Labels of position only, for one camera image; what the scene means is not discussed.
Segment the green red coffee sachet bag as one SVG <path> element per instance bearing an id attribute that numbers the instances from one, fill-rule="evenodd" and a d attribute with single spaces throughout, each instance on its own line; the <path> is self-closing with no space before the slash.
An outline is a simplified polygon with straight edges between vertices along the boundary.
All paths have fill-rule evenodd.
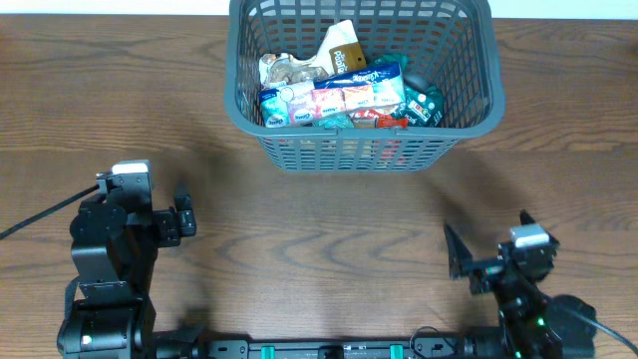
<path id="1" fill-rule="evenodd" d="M 444 97 L 436 86 L 424 91 L 409 85 L 403 75 L 407 55 L 391 53 L 377 58 L 366 68 L 375 92 L 375 111 L 407 118 L 408 127 L 433 128 L 443 118 Z"/>

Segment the orange spaghetti packet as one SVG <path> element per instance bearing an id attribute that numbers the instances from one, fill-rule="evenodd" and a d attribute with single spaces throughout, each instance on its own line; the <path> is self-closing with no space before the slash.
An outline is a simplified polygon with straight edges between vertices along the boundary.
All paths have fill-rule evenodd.
<path id="1" fill-rule="evenodd" d="M 409 123 L 407 118 L 394 118 L 375 110 L 357 111 L 349 117 L 355 128 L 405 129 Z"/>

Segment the mint toilet tissue wipes pack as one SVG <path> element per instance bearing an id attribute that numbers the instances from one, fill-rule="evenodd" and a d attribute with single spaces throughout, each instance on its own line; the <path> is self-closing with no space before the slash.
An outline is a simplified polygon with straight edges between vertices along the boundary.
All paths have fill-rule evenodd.
<path id="1" fill-rule="evenodd" d="M 324 129 L 352 129 L 354 124 L 348 115 L 339 114 L 322 118 L 316 121 L 313 126 Z"/>

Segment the blue Kleenex tissue multipack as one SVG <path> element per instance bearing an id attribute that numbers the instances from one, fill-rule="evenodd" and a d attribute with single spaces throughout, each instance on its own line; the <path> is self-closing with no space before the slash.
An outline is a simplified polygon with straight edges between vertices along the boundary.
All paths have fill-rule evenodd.
<path id="1" fill-rule="evenodd" d="M 263 90 L 259 101 L 264 126 L 285 128 L 361 110 L 394 108 L 406 101 L 406 94 L 401 66 L 395 62 Z"/>

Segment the beige mushroom snack pouch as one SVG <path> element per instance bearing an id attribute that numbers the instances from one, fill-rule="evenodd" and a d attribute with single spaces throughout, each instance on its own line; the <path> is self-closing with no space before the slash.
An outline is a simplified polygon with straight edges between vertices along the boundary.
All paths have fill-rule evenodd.
<path id="1" fill-rule="evenodd" d="M 328 28 L 313 57 L 299 60 L 288 53 L 265 54 L 258 65 L 261 87 L 272 89 L 361 70 L 367 62 L 353 22 L 345 20 Z"/>

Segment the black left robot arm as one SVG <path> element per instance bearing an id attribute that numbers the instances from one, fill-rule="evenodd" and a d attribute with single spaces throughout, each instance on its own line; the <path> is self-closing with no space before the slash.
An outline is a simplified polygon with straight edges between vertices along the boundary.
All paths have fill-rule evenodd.
<path id="1" fill-rule="evenodd" d="M 119 162 L 96 176 L 97 194 L 83 200 L 70 224 L 78 275 L 65 290 L 57 347 L 65 358 L 204 358 L 200 328 L 156 333 L 150 298 L 160 249 L 196 233 L 184 187 L 172 206 L 156 210 L 148 160 Z"/>

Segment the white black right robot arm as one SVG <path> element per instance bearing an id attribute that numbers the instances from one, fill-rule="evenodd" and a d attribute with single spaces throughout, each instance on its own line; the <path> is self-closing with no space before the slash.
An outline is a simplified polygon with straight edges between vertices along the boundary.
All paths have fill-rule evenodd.
<path id="1" fill-rule="evenodd" d="M 450 278 L 467 278 L 473 295 L 493 295 L 504 356 L 594 357 L 596 329 L 580 319 L 593 319 L 596 310 L 575 296 L 550 297 L 538 288 L 554 268 L 559 241 L 527 211 L 519 220 L 489 259 L 475 259 L 462 236 L 445 224 Z"/>

